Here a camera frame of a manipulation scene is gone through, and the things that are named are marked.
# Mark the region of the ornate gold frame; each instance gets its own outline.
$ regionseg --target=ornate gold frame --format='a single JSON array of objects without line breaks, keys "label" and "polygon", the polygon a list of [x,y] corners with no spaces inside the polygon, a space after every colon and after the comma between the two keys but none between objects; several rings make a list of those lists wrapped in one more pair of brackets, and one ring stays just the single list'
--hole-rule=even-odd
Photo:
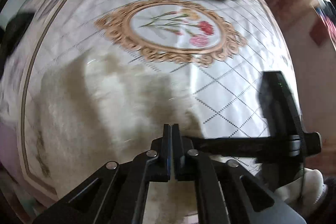
[{"label": "ornate gold frame", "polygon": [[[179,5],[196,10],[218,26],[221,40],[212,47],[190,49],[175,48],[155,44],[134,33],[130,27],[132,16],[140,10],[158,5]],[[239,47],[247,44],[247,40],[237,32],[231,23],[212,10],[205,9],[202,5],[183,0],[145,0],[127,4],[95,22],[99,29],[105,29],[105,35],[126,49],[141,51],[149,61],[174,61],[176,63],[197,63],[201,66],[210,65],[213,60],[224,61],[228,56],[237,54]]]}]

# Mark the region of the yellow flower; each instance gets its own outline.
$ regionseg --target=yellow flower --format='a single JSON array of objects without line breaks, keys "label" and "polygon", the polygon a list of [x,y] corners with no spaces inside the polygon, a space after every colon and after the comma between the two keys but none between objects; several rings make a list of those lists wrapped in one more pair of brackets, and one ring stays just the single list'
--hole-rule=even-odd
[{"label": "yellow flower", "polygon": [[180,12],[182,14],[186,14],[188,15],[187,17],[190,19],[190,20],[198,20],[200,19],[200,16],[193,10],[189,9],[189,8],[183,8],[180,10]]}]

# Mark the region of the metal screw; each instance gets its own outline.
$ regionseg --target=metal screw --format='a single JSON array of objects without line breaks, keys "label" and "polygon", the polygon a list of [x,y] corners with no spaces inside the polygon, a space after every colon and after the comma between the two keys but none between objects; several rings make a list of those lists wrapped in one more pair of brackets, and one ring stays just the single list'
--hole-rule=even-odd
[{"label": "metal screw", "polygon": [[151,158],[156,157],[157,154],[158,153],[155,150],[148,150],[146,153],[146,155]]},{"label": "metal screw", "polygon": [[188,155],[189,156],[197,156],[198,151],[196,149],[190,149],[190,150],[188,150]]},{"label": "metal screw", "polygon": [[238,167],[239,166],[239,163],[236,160],[228,160],[226,163],[230,167]]},{"label": "metal screw", "polygon": [[106,168],[107,169],[110,169],[110,170],[112,170],[112,169],[115,169],[115,168],[117,168],[117,163],[115,162],[115,161],[109,161],[107,164],[106,164]]}]

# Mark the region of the silver rivet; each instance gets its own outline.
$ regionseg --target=silver rivet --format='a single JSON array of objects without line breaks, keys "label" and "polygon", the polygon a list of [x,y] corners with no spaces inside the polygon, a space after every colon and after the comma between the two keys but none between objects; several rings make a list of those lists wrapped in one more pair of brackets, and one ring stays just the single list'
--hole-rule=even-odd
[{"label": "silver rivet", "polygon": [[188,150],[188,155],[189,156],[197,156],[198,151],[196,149],[190,149],[190,150]]},{"label": "silver rivet", "polygon": [[155,150],[148,150],[146,153],[146,155],[151,158],[156,157],[157,154],[158,153]]},{"label": "silver rivet", "polygon": [[226,163],[230,167],[238,167],[239,166],[239,163],[236,160],[228,160]]},{"label": "silver rivet", "polygon": [[106,168],[107,169],[110,169],[110,170],[112,170],[112,169],[115,169],[115,168],[117,168],[117,163],[115,162],[115,161],[109,161],[107,164],[106,164]]}]

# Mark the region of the brown border line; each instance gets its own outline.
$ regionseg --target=brown border line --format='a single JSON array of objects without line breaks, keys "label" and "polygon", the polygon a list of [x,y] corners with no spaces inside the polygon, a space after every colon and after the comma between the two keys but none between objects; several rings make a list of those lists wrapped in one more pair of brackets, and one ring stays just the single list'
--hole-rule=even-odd
[{"label": "brown border line", "polygon": [[25,80],[25,85],[23,88],[23,95],[22,95],[22,102],[21,102],[21,147],[22,147],[22,155],[23,155],[23,160],[25,163],[25,169],[26,169],[26,173],[27,176],[33,180],[34,182],[38,183],[39,185],[41,185],[43,188],[45,188],[47,191],[49,191],[52,194],[57,195],[55,188],[53,188],[52,186],[48,185],[47,183],[45,183],[44,181],[42,181],[40,178],[38,178],[37,176],[33,175],[30,170],[29,170],[29,165],[28,165],[28,160],[27,160],[27,155],[26,155],[26,145],[25,145],[25,108],[26,108],[26,96],[27,96],[27,89],[28,89],[28,84],[29,84],[29,79],[31,76],[31,72],[33,69],[33,65],[37,56],[37,53],[40,49],[40,46],[43,42],[43,39],[46,35],[46,33],[49,30],[49,27],[51,26],[51,24],[53,23],[55,17],[57,16],[58,12],[61,10],[61,8],[64,6],[64,4],[66,3],[67,0],[62,0],[60,6],[57,8],[57,10],[55,11],[55,13],[53,14],[53,16],[51,17],[50,21],[48,22],[48,25],[45,27],[37,45],[36,48],[34,50],[34,53],[31,57],[31,61],[29,63],[29,67],[28,67],[28,71],[27,71],[27,76],[26,76],[26,80]]}]

